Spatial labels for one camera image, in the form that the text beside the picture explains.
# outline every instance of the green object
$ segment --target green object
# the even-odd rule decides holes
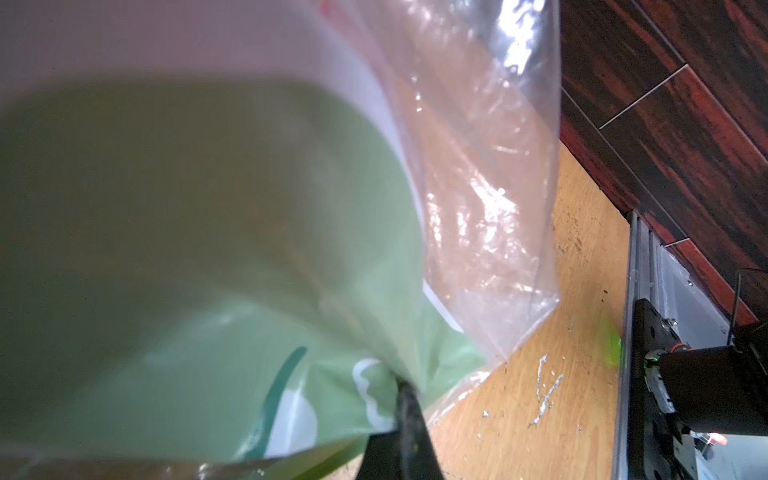
[[[4,112],[2,440],[323,469],[391,428],[395,375],[428,405],[485,363],[422,292],[399,162],[325,91],[94,81]]]

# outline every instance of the dark wooden panel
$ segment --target dark wooden panel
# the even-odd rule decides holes
[[[693,277],[693,281],[720,308],[720,311],[723,312],[726,318],[730,318],[731,310],[733,310],[733,288],[715,270],[715,267],[712,266],[704,254],[696,248],[694,242],[684,240],[670,245],[667,249],[688,270],[688,273]],[[736,321],[740,325],[749,325],[757,321],[755,314],[744,304],[743,300],[740,300]]]
[[[768,2],[639,2],[720,103],[768,153]]]
[[[623,214],[636,210],[664,243],[685,238],[600,132],[565,94],[561,96],[560,139]]]
[[[600,127],[683,62],[630,0],[563,0],[563,86]]]
[[[768,269],[768,162],[690,68],[603,129],[604,136],[701,253],[733,285]],[[768,314],[768,279],[743,298]]]

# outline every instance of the wooden floor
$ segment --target wooden floor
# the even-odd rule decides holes
[[[446,480],[611,476],[629,225],[562,144],[554,229],[561,304],[432,429]],[[532,425],[543,356],[541,396],[563,379]],[[350,462],[326,478],[355,478],[358,466]]]

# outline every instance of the green plastic bag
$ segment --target green plastic bag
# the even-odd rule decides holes
[[[551,124],[476,160],[521,100],[455,111],[366,24],[396,15],[340,5],[0,19],[0,467],[316,478],[394,427],[396,377],[434,421],[557,304]]]

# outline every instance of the white debris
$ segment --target white debris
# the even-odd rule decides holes
[[[560,375],[558,379],[554,382],[554,385],[552,386],[552,388],[549,389],[547,396],[544,397],[544,401],[541,402],[541,406],[538,408],[538,417],[536,417],[534,421],[531,422],[531,425],[538,425],[538,422],[539,420],[541,420],[541,417],[544,416],[544,414],[547,412],[547,404],[549,403],[549,397],[560,386],[560,382],[562,381],[562,379],[563,379],[563,375]]]
[[[542,356],[538,360],[538,382],[536,383],[536,399],[541,401],[541,366],[547,362],[548,355]]]

